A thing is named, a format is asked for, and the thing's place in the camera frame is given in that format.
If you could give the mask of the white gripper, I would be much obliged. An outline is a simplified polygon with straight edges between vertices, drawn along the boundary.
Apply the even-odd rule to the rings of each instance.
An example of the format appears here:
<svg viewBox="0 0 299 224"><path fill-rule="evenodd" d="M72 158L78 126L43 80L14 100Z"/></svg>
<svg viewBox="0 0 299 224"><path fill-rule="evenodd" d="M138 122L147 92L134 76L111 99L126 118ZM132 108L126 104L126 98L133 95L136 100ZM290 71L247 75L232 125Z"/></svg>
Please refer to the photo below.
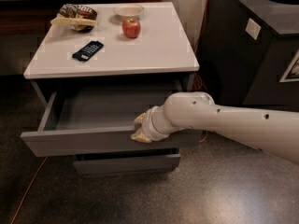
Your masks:
<svg viewBox="0 0 299 224"><path fill-rule="evenodd" d="M170 134L182 131L182 128L175 127L164 113L164 107L155 106L146 113L140 114L134 120L134 124L142 124L131 135L131 139L139 143L151 143L151 141L161 141Z"/></svg>

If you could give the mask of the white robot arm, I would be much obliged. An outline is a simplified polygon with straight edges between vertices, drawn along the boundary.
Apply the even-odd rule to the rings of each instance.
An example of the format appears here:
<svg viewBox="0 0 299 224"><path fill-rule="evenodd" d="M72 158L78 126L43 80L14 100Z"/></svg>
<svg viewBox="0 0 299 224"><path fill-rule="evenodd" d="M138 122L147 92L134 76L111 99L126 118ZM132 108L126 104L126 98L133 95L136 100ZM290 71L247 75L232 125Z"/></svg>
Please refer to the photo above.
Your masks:
<svg viewBox="0 0 299 224"><path fill-rule="evenodd" d="M217 133L243 145L299 164L299 113L217 105L201 91L177 92L135 119L131 138L158 142L182 130Z"/></svg>

